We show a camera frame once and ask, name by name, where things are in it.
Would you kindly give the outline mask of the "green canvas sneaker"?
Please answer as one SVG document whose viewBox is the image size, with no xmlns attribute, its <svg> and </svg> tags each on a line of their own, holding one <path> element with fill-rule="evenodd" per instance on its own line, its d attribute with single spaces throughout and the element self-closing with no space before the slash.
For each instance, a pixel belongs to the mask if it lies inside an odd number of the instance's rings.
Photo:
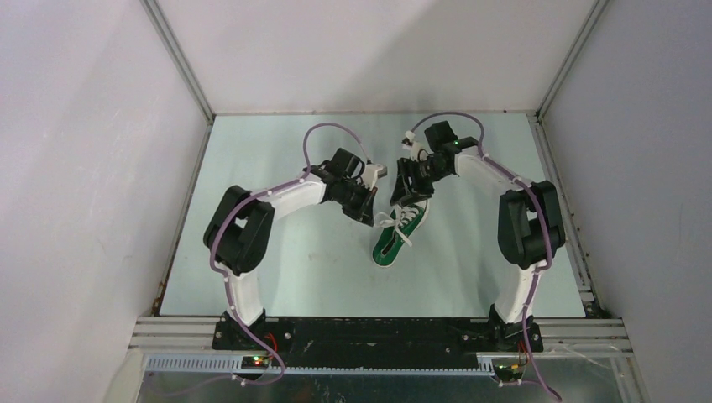
<svg viewBox="0 0 712 403">
<path fill-rule="evenodd" d="M 374 225 L 382 229 L 372 252 L 376 265 L 390 267 L 404 245 L 412 246 L 410 237 L 424 223 L 429 209 L 430 203 L 425 200 L 404 207 L 395 206 L 390 213 L 376 214 Z"/>
</svg>

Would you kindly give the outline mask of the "white shoelace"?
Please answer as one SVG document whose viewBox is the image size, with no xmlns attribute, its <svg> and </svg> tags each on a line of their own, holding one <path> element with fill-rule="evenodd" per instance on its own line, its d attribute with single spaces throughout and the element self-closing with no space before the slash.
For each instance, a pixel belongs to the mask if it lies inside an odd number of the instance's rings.
<svg viewBox="0 0 712 403">
<path fill-rule="evenodd" d="M 391 213 L 378 212 L 376 227 L 383 229 L 378 243 L 388 244 L 392 240 L 400 240 L 411 247 L 410 236 L 421 225 L 425 212 L 419 206 L 396 206 Z"/>
</svg>

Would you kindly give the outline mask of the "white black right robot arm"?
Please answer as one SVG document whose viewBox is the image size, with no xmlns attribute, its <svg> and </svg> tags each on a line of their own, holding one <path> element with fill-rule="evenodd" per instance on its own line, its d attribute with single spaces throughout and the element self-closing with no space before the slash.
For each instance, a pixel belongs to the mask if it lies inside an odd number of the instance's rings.
<svg viewBox="0 0 712 403">
<path fill-rule="evenodd" d="M 422 144 L 412 131 L 405 133 L 401 143 L 409 156 L 397 162 L 390 204 L 402 217 L 406 207 L 431 198 L 435 183 L 451 175 L 497 198 L 497 243 L 515 276 L 491 307 L 488 338 L 494 348 L 509 351 L 531 328 L 540 274 L 565 242 L 557 188 L 517 175 L 485 152 L 482 137 L 459 138 L 447 121 L 434 123 L 425 136 Z"/>
</svg>

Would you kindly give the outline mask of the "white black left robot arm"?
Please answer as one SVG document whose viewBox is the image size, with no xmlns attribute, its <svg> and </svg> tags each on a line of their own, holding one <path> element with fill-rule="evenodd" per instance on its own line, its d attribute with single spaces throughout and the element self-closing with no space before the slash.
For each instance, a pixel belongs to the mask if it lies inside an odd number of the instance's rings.
<svg viewBox="0 0 712 403">
<path fill-rule="evenodd" d="M 367 226 L 374 225 L 377 181 L 387 168 L 339 148 L 320 165 L 308 165 L 294 180 L 262 191 L 229 187 L 209 222 L 203 243 L 211 269 L 222 276 L 228 315 L 237 324 L 233 339 L 256 349 L 265 339 L 264 315 L 257 268 L 263 260 L 273 224 L 305 207 L 335 202 L 342 213 Z"/>
</svg>

